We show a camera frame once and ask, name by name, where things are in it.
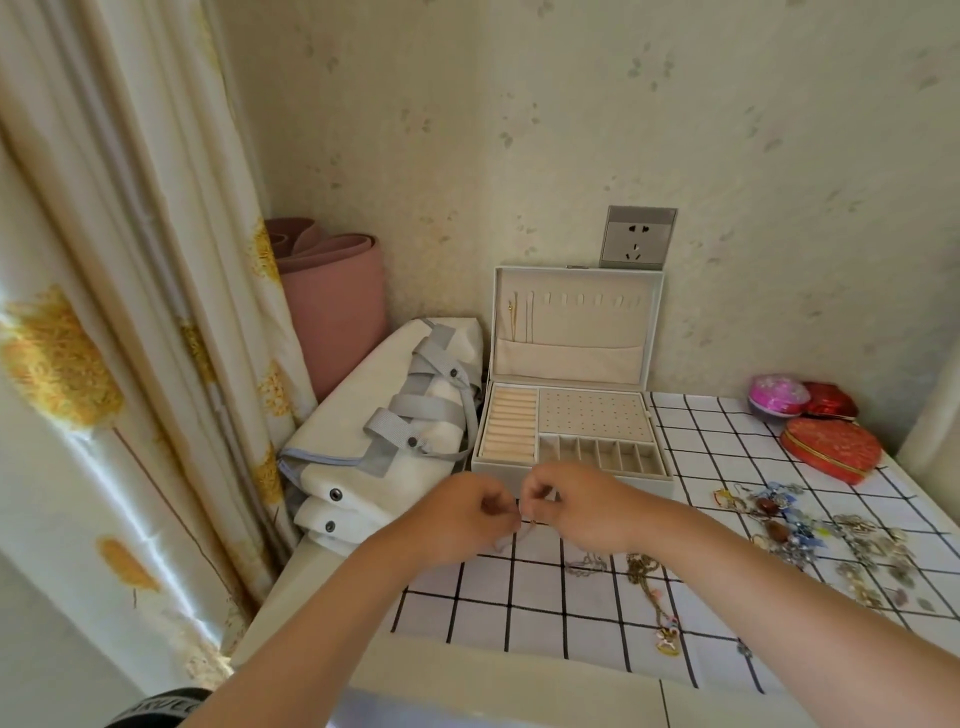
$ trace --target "pink yoga mat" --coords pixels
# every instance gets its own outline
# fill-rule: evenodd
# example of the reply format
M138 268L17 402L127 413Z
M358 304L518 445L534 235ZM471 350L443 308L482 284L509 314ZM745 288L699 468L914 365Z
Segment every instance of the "pink yoga mat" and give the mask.
M267 221L276 267L319 401L386 338L383 253L371 235L325 237L308 218Z

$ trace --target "curtain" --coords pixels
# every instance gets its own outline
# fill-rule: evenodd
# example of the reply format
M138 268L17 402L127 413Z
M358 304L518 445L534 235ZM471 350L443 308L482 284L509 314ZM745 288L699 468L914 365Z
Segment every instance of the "curtain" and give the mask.
M0 549L145 692L216 685L316 406L199 0L0 0Z
M897 453L897 462L960 522L960 340Z

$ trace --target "jewelry box lid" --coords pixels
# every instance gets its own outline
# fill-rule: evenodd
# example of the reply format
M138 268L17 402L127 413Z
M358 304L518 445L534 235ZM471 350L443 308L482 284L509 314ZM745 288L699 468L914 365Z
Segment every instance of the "jewelry box lid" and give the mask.
M645 390L662 290L662 271L498 266L491 379Z

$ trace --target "jewelry box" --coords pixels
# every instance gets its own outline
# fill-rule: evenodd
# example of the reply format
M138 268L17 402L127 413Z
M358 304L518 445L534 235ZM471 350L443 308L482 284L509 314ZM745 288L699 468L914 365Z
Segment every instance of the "jewelry box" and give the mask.
M661 271L495 270L487 396L471 469L519 494L536 463L580 460L670 497L642 393Z

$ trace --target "gray outlet plate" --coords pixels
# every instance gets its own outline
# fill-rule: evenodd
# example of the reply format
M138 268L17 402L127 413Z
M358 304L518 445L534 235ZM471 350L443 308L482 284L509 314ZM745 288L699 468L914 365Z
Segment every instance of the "gray outlet plate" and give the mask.
M600 267L662 270L676 219L675 207L611 205L607 208Z

